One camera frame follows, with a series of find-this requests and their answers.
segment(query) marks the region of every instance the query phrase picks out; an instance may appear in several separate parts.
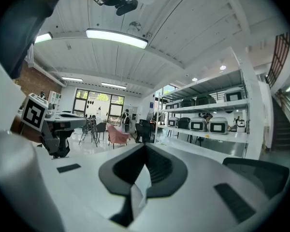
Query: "black bag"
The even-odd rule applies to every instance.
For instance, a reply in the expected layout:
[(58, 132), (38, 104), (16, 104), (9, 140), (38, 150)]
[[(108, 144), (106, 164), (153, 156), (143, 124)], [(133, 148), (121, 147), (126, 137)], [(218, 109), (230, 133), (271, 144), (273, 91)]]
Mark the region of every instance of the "black bag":
[(182, 107), (195, 106), (195, 99), (185, 98), (182, 101)]
[(208, 105), (213, 103), (216, 103), (216, 100), (210, 95), (200, 95), (197, 97), (197, 100), (195, 101), (196, 106)]
[(187, 129), (189, 130), (190, 118), (180, 118), (177, 126), (180, 129)]

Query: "shelf post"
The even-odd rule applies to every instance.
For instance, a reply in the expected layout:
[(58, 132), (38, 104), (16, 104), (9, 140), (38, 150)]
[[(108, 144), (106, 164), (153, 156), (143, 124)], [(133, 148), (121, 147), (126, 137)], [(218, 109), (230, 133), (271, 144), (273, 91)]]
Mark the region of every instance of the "shelf post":
[(253, 66), (247, 56), (245, 47), (235, 38), (232, 39), (231, 48), (243, 72), (244, 82), (248, 94), (248, 147), (245, 158), (259, 160), (263, 142), (264, 118), (263, 102), (259, 82)]
[(158, 95), (158, 110), (157, 110), (157, 117), (156, 117), (156, 129), (155, 129), (155, 140), (154, 140), (154, 143), (157, 142), (158, 121), (159, 121), (159, 104), (160, 104), (160, 92), (159, 92), (159, 95)]

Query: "storage case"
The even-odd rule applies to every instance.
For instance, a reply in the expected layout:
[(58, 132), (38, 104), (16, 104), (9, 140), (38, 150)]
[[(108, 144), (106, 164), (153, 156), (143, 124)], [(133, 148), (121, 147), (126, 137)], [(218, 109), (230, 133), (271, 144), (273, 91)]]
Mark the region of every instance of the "storage case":
[(200, 95), (197, 97), (197, 99), (195, 101), (196, 106), (213, 104), (213, 103), (216, 103), (216, 100), (213, 97), (211, 97), (210, 95)]
[(173, 103), (174, 102), (169, 102), (165, 104), (165, 109), (172, 109), (173, 108)]
[(195, 99), (185, 98), (182, 101), (182, 107), (195, 106)]
[(179, 120), (179, 118), (177, 118), (177, 117), (170, 117), (168, 120), (168, 126), (176, 127), (178, 120)]
[(224, 93), (225, 102), (238, 101), (244, 98), (244, 91), (240, 87), (230, 88)]
[(239, 119), (237, 121), (237, 132), (245, 132), (245, 121), (243, 119)]
[(195, 117), (190, 120), (190, 130), (207, 131), (207, 122), (205, 118)]
[(173, 108), (182, 107), (182, 100), (177, 100), (173, 102)]
[(178, 128), (189, 130), (190, 127), (190, 118), (180, 118), (178, 121)]
[(208, 127), (211, 133), (228, 134), (228, 121), (224, 117), (211, 118)]

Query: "shelf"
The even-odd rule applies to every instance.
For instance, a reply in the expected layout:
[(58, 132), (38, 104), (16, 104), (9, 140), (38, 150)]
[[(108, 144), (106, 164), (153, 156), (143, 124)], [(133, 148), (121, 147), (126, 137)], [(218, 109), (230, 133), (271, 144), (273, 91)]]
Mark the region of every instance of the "shelf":
[(163, 109), (159, 112), (167, 112), (174, 114), (193, 114), (202, 112), (221, 112), (221, 111), (233, 111), (236, 109), (245, 109), (248, 105), (248, 99), (238, 101), (227, 101), (201, 106), (179, 107), (173, 109)]
[(239, 87), (243, 84), (242, 73), (240, 70), (227, 72), (223, 75), (216, 75), (202, 79), (170, 93), (160, 96), (172, 101), (188, 97), (197, 97), (200, 94), (210, 94), (223, 91), (232, 87)]
[(179, 129), (175, 127), (157, 125), (159, 128), (172, 130), (188, 135), (193, 135), (197, 137), (227, 141), (227, 142), (235, 142), (235, 143), (247, 143), (248, 141), (248, 134), (244, 132), (229, 132), (229, 134), (214, 134), (210, 132), (203, 132), (203, 131), (195, 131), (195, 130), (186, 130), (186, 129)]

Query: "gray chair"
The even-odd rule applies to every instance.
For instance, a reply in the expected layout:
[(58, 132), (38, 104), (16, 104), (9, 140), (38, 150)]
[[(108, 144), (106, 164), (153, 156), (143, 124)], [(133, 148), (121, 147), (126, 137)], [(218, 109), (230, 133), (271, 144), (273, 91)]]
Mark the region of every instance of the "gray chair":
[(283, 190), (289, 176), (289, 168), (261, 160), (226, 158), (222, 164), (253, 182), (270, 199)]
[(99, 138), (100, 138), (100, 134), (101, 132), (103, 132), (103, 141), (104, 141), (104, 133), (106, 132), (106, 123), (99, 123), (97, 126), (97, 132), (99, 133)]

